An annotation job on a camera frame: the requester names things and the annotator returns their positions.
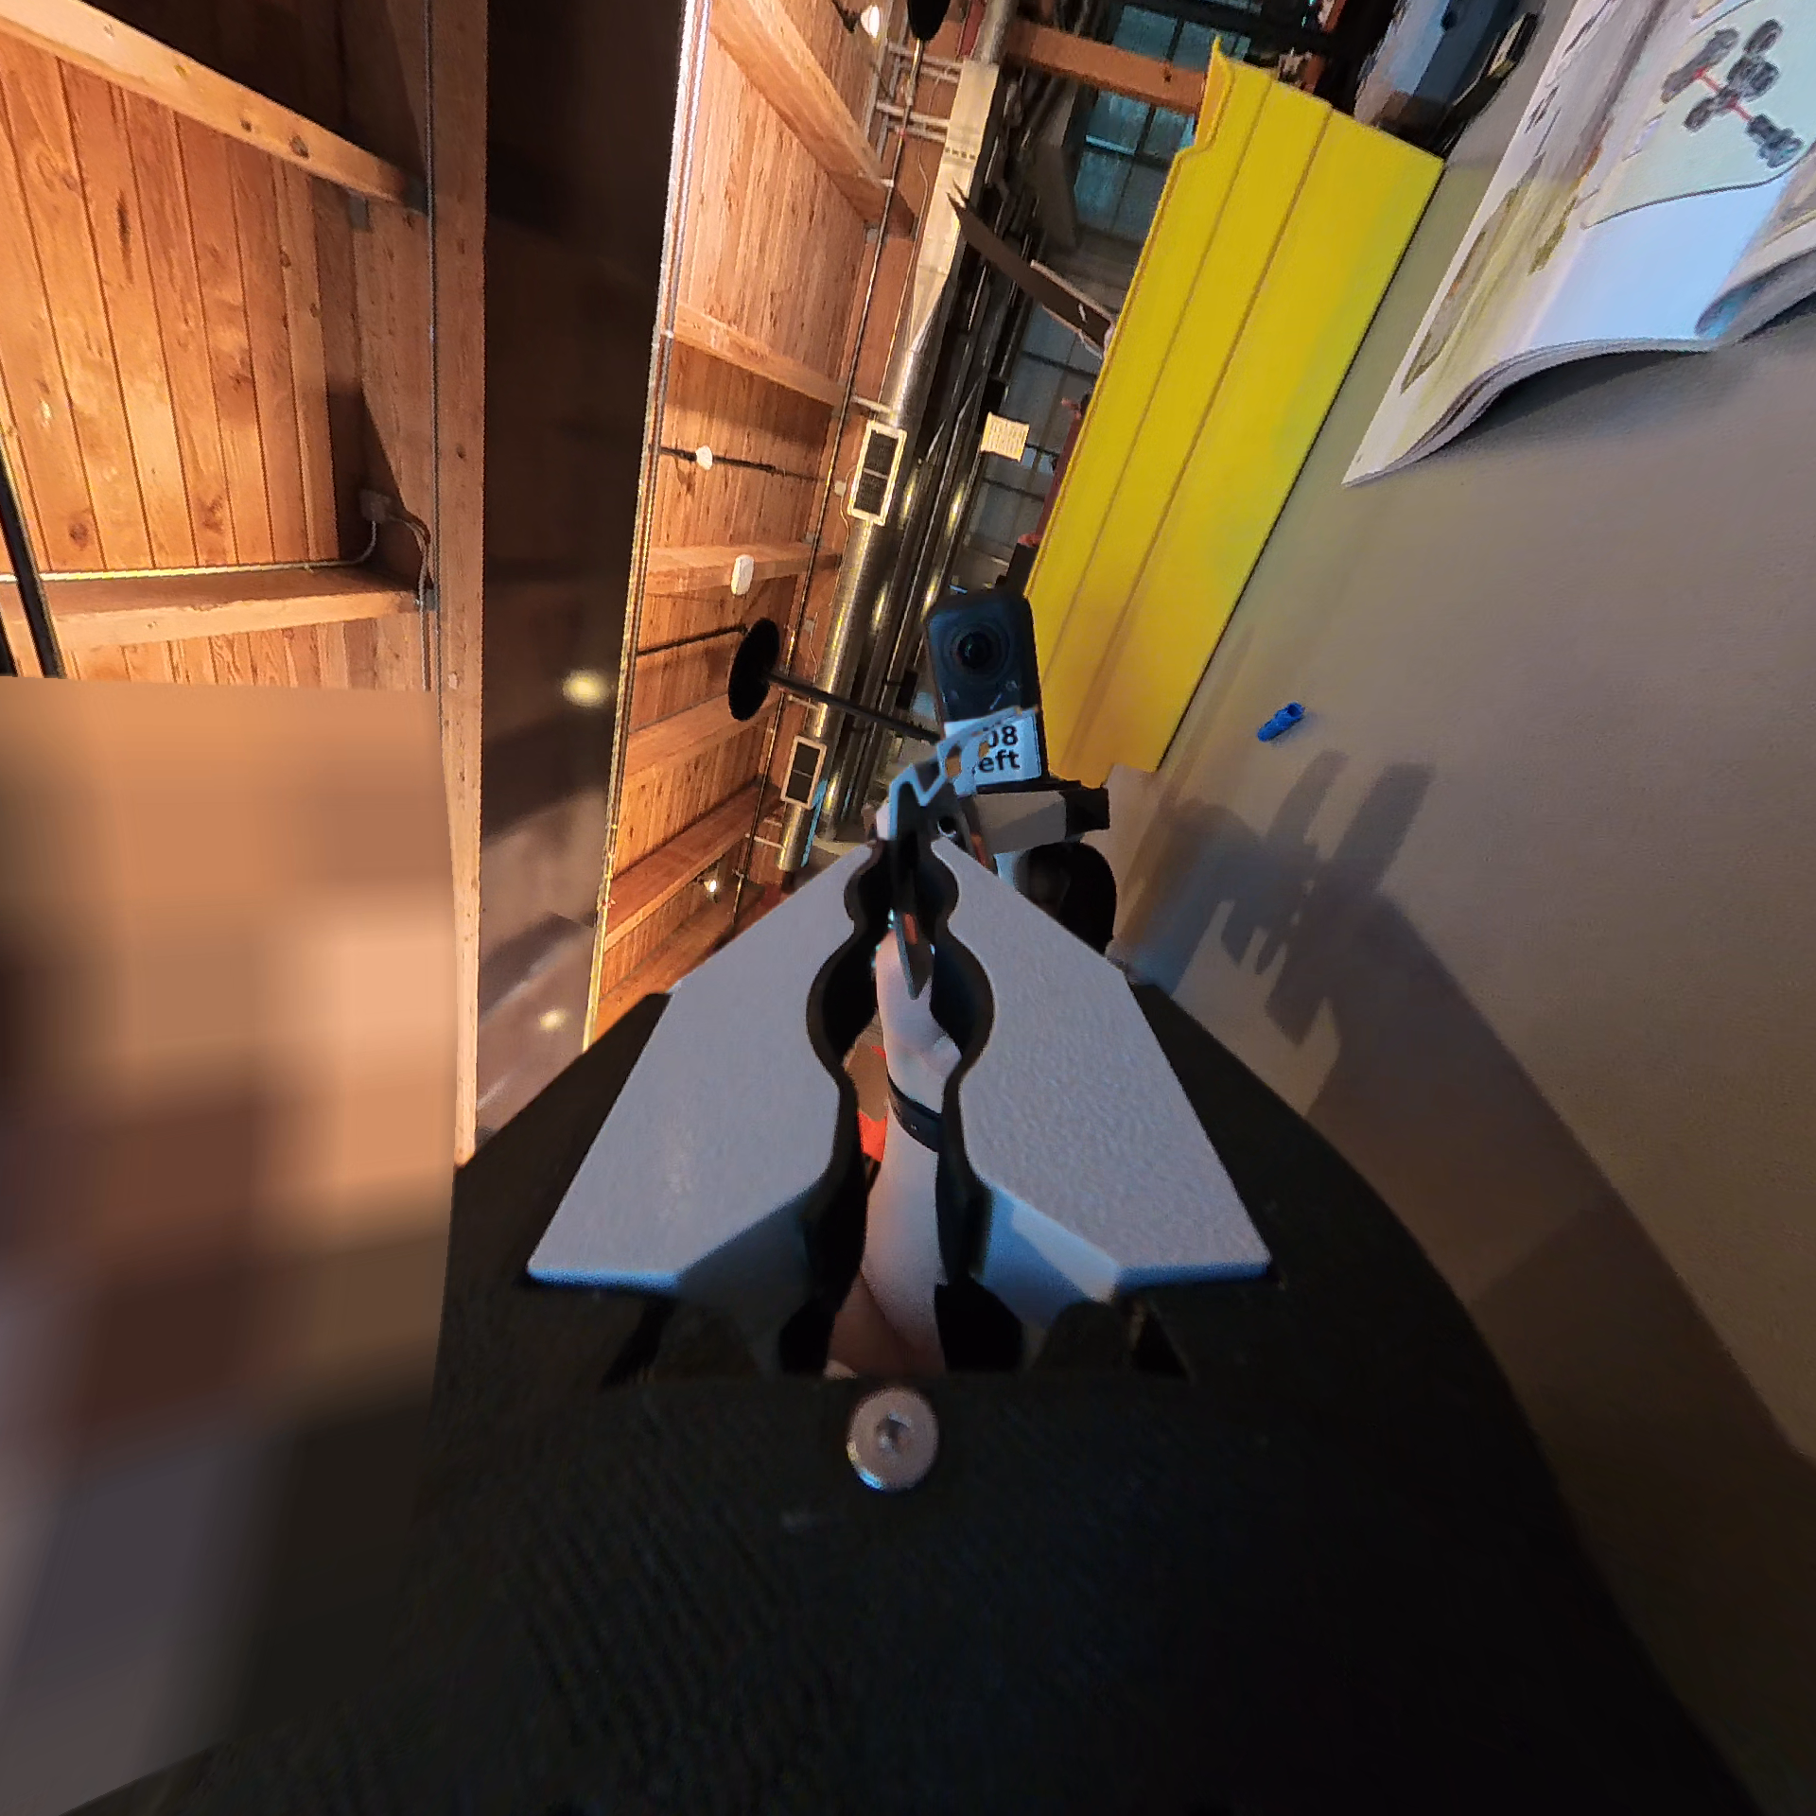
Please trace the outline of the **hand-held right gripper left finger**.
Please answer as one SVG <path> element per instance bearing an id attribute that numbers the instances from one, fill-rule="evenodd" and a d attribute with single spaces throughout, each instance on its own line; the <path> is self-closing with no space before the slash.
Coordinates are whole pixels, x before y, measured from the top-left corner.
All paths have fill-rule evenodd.
<path id="1" fill-rule="evenodd" d="M 846 1056 L 874 1018 L 883 850 L 837 860 L 669 996 L 530 1255 L 543 1286 L 730 1316 L 821 1375 L 865 1233 Z"/>

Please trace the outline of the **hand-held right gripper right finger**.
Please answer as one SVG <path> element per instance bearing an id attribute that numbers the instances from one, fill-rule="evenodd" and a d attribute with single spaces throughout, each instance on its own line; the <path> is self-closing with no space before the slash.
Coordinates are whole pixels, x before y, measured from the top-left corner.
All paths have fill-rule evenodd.
<path id="1" fill-rule="evenodd" d="M 933 842 L 942 1092 L 937 1326 L 951 1370 L 1150 1289 L 1254 1281 L 1268 1251 L 1117 968 Z"/>

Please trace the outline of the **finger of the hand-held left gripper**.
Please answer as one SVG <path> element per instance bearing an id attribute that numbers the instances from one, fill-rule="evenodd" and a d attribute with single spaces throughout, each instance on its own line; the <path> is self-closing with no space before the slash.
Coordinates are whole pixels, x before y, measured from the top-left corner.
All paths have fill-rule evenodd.
<path id="1" fill-rule="evenodd" d="M 1025 852 L 1043 842 L 1060 842 L 1085 831 L 1085 805 L 1079 786 L 981 792 L 980 793 L 980 836 L 990 856 Z"/>
<path id="2" fill-rule="evenodd" d="M 925 856 L 942 842 L 981 856 L 973 775 L 965 757 L 925 757 L 904 765 L 874 819 L 874 850 Z"/>

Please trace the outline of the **grey desk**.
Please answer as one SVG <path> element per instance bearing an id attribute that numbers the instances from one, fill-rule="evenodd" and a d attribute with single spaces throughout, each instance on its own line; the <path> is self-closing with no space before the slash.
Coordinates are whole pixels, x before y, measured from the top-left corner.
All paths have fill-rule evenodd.
<path id="1" fill-rule="evenodd" d="M 1345 488 L 1562 17 L 1355 352 L 1125 927 L 1422 1238 L 1680 1700 L 1812 1814 L 1812 305 Z"/>

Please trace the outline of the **person's left hand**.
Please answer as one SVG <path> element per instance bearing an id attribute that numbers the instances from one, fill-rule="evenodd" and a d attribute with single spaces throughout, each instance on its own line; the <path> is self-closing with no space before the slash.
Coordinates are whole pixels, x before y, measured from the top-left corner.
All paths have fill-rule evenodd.
<path id="1" fill-rule="evenodd" d="M 937 1016 L 937 985 L 910 990 L 901 936 L 891 930 L 874 952 L 874 998 L 891 1087 L 918 1111 L 938 1119 L 945 1087 L 965 1060 L 965 1046 Z"/>

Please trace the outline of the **yellow plastic bin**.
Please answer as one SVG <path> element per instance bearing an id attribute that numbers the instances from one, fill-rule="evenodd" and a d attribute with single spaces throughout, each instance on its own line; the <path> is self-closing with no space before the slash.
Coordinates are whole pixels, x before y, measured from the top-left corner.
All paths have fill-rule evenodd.
<path id="1" fill-rule="evenodd" d="M 1439 170 L 1212 56 L 1032 562 L 1060 775 L 1163 761 Z"/>

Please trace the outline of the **open instruction booklet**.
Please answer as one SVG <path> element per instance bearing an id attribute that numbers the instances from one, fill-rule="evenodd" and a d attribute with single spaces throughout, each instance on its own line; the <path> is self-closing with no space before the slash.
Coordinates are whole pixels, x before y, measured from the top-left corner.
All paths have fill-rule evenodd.
<path id="1" fill-rule="evenodd" d="M 1348 484 L 1514 384 L 1706 352 L 1812 297 L 1812 3 L 1578 3 Z"/>

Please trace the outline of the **metal ventilation duct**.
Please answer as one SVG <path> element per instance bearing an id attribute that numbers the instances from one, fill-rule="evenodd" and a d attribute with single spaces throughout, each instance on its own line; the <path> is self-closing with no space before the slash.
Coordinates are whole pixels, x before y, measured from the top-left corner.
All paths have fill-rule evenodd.
<path id="1" fill-rule="evenodd" d="M 1014 17 L 1016 3 L 985 3 L 973 52 L 961 63 L 942 155 L 920 204 L 901 317 L 892 331 L 891 361 L 880 381 L 880 413 L 868 422 L 868 441 L 883 441 L 892 466 L 887 480 L 877 480 L 871 447 L 862 447 L 848 488 L 854 525 L 814 682 L 858 705 L 871 702 L 871 658 L 891 630 L 892 568 L 910 514 L 920 422 L 933 393 L 948 310 L 957 294 L 961 215 L 954 208 L 973 199 L 977 168 L 985 165 L 988 124 L 1003 72 L 1003 41 Z"/>

